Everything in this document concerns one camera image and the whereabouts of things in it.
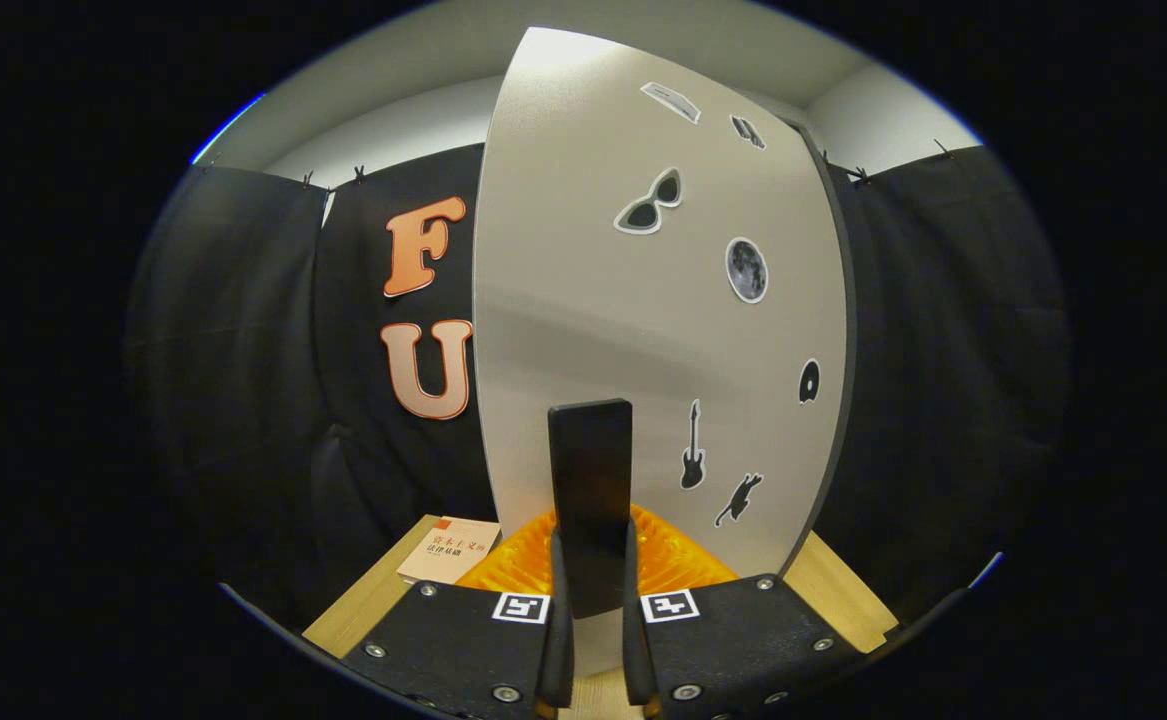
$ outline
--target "moon sticker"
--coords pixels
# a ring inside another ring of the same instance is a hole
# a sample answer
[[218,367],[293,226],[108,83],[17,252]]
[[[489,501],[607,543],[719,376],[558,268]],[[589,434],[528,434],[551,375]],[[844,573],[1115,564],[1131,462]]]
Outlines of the moon sticker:
[[755,242],[735,237],[725,250],[725,274],[731,280],[734,295],[739,300],[756,305],[766,296],[770,284],[770,270],[766,267],[766,256]]

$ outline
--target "book cover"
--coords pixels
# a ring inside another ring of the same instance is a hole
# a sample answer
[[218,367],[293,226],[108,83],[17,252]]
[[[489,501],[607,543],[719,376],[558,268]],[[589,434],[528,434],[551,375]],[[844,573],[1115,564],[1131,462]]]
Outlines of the book cover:
[[406,583],[433,580],[438,583],[455,583],[490,553],[499,537],[498,523],[450,518],[436,520],[427,537],[410,552],[396,573]]

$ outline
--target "black metal plate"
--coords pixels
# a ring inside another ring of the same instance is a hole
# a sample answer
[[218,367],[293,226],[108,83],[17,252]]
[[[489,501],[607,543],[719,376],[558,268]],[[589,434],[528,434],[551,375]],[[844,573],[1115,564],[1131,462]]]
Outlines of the black metal plate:
[[[761,579],[771,587],[761,589]],[[778,716],[794,698],[862,657],[775,575],[687,592],[698,616],[650,623],[642,613],[666,720],[752,716],[768,709]],[[816,651],[815,643],[825,638],[833,644]],[[675,690],[687,684],[703,692],[693,700],[675,700]],[[766,702],[780,692],[788,694]]]
[[569,608],[591,618],[623,604],[633,405],[619,398],[551,407],[547,438]]
[[[492,613],[504,593],[432,583],[436,594],[428,597],[420,592],[422,585],[410,588],[342,657],[342,664],[452,715],[485,720],[533,716],[552,604],[543,624],[495,620]],[[368,643],[382,646],[387,655],[369,655]],[[520,700],[495,700],[492,688],[499,685],[519,691]]]

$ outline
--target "black fabric backdrop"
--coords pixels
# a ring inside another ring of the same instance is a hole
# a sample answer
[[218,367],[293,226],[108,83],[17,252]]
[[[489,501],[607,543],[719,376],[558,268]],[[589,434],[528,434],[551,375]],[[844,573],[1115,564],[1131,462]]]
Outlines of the black fabric backdrop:
[[[450,420],[411,414],[396,400],[387,373],[383,326],[413,323],[419,383],[441,392],[441,347],[432,338],[440,320],[471,322],[471,238],[484,145],[392,165],[335,190],[321,231],[315,270],[314,331],[317,369],[333,427],[319,448],[313,475],[314,534],[326,573],[340,592],[404,536],[424,513],[496,520],[475,396],[473,343],[468,355],[468,406]],[[429,286],[383,296],[391,275],[387,221],[459,196],[467,214],[449,225]]]
[[851,182],[851,414],[815,532],[920,618],[979,574],[1044,483],[1069,389],[1057,264],[985,147]]
[[125,338],[162,480],[222,578],[286,625],[328,606],[305,492],[326,414],[310,331],[324,200],[289,179],[187,170],[141,256]]

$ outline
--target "screw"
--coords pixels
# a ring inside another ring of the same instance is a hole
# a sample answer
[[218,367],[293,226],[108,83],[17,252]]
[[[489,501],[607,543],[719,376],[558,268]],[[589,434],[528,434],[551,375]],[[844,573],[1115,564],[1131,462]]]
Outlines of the screw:
[[703,688],[698,685],[682,685],[682,687],[675,688],[671,692],[671,697],[676,700],[694,700],[699,694],[703,693]]
[[497,685],[492,690],[492,695],[499,702],[516,702],[520,700],[520,692],[517,688],[509,687],[509,685]]

